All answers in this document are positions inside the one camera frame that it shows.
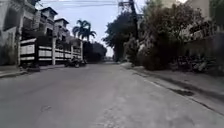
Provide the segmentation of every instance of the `road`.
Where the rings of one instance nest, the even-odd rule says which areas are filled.
[[[224,117],[119,65],[0,80],[0,128],[223,128]]]

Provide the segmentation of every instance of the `curb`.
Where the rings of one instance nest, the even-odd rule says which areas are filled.
[[[49,70],[49,69],[56,69],[56,68],[62,68],[63,66],[58,66],[58,67],[49,67],[49,68],[45,68],[45,69],[40,69],[41,71],[44,70]],[[2,78],[10,78],[10,77],[16,77],[16,76],[21,76],[21,75],[25,75],[25,74],[30,74],[33,72],[29,72],[29,71],[20,71],[20,72],[14,72],[14,73],[7,73],[7,74],[3,74],[0,75],[0,79]]]
[[[25,75],[28,74],[27,71],[21,71],[21,72],[16,72],[16,73],[7,73],[4,75],[0,75],[0,79],[1,78],[9,78],[9,77],[16,77],[16,76],[21,76],[21,75]]]
[[[218,99],[218,100],[224,102],[224,95],[222,95],[222,94],[218,94],[218,93],[213,92],[213,91],[204,90],[204,89],[198,88],[198,87],[196,87],[196,86],[194,86],[192,84],[184,83],[182,81],[174,80],[172,78],[164,77],[164,76],[161,76],[161,75],[158,75],[158,74],[153,74],[153,73],[150,73],[150,72],[139,71],[138,69],[134,69],[134,68],[133,68],[133,70],[137,71],[138,73],[142,73],[144,75],[153,76],[153,77],[165,80],[167,82],[173,83],[174,85],[176,85],[178,87],[181,87],[181,88],[184,88],[184,89],[187,89],[187,90],[190,90],[190,91],[195,91],[195,92],[198,92],[198,93],[200,93],[202,95],[210,96],[212,98],[215,98],[215,99]]]
[[[64,67],[64,65],[61,65],[61,66],[57,66],[57,67],[49,67],[49,68],[41,68],[40,67],[40,70],[50,70],[50,69],[56,69],[56,68],[63,68]]]

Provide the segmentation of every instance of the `parked car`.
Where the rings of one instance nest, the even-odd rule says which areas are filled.
[[[76,67],[76,68],[79,68],[79,67],[84,67],[86,66],[86,61],[85,60],[81,60],[81,59],[77,59],[77,58],[73,58],[73,59],[70,59],[68,60],[66,63],[65,63],[65,67]]]

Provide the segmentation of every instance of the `roof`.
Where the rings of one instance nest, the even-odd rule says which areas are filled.
[[[50,11],[51,13],[53,13],[54,15],[57,15],[58,13],[54,10],[54,9],[52,9],[51,7],[47,7],[47,8],[44,8],[44,9],[41,9],[40,11],[42,11],[42,12],[45,12],[45,11]]]
[[[66,24],[69,24],[69,22],[67,20],[65,20],[64,18],[60,18],[60,19],[55,20],[55,22],[60,22],[60,21],[63,21]]]

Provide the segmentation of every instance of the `fence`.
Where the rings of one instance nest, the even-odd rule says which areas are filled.
[[[20,64],[51,65],[54,60],[56,64],[63,64],[73,57],[81,59],[80,53],[80,48],[75,48],[70,44],[56,43],[56,48],[54,49],[52,48],[52,43],[46,40],[40,42],[36,38],[29,39],[20,43]]]

